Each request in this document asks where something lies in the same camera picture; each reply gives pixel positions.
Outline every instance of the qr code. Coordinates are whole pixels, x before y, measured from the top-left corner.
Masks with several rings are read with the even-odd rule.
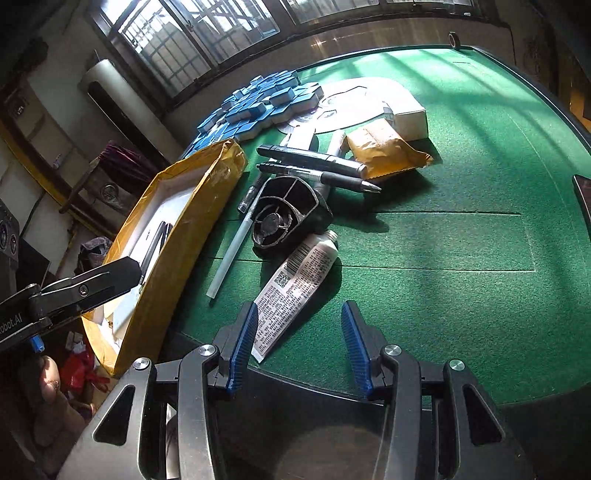
[[[277,278],[275,279],[275,283],[279,285],[281,288],[283,288],[287,285],[287,282],[289,282],[290,280],[290,276],[285,275],[283,272],[279,272],[279,275],[277,275]]]

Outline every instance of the open yellow cardboard box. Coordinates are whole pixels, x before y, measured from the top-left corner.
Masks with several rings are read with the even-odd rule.
[[[234,140],[213,144],[160,172],[129,214],[104,263],[130,255],[169,199],[175,200],[178,209],[123,339],[113,335],[112,324],[105,318],[109,303],[83,318],[90,345],[109,375],[120,377],[141,356],[158,358],[193,264],[245,166],[244,152]]]

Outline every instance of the barcode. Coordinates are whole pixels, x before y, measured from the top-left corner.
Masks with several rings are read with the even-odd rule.
[[[306,244],[301,244],[295,252],[293,252],[289,260],[287,261],[287,265],[285,269],[291,274],[295,275],[297,269],[300,268],[301,263],[306,258],[306,255],[310,253],[310,247]]]
[[[285,275],[283,272],[279,272],[279,275],[275,278],[275,283],[279,285],[281,288],[285,287],[287,283],[291,280],[289,275]]]

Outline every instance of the red object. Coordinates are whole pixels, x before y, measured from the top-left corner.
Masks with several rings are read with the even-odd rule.
[[[86,350],[81,353],[71,353],[64,366],[60,369],[61,389],[81,395],[86,381],[91,382],[101,391],[107,391],[105,384],[110,382],[106,377],[95,373],[95,354],[86,344]]]

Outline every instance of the pile of blue tiles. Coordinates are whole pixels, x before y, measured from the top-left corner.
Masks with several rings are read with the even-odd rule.
[[[197,127],[197,137],[183,157],[228,138],[234,137],[238,143],[251,140],[273,124],[288,122],[316,108],[323,96],[318,83],[301,85],[297,72],[284,70],[255,77]]]

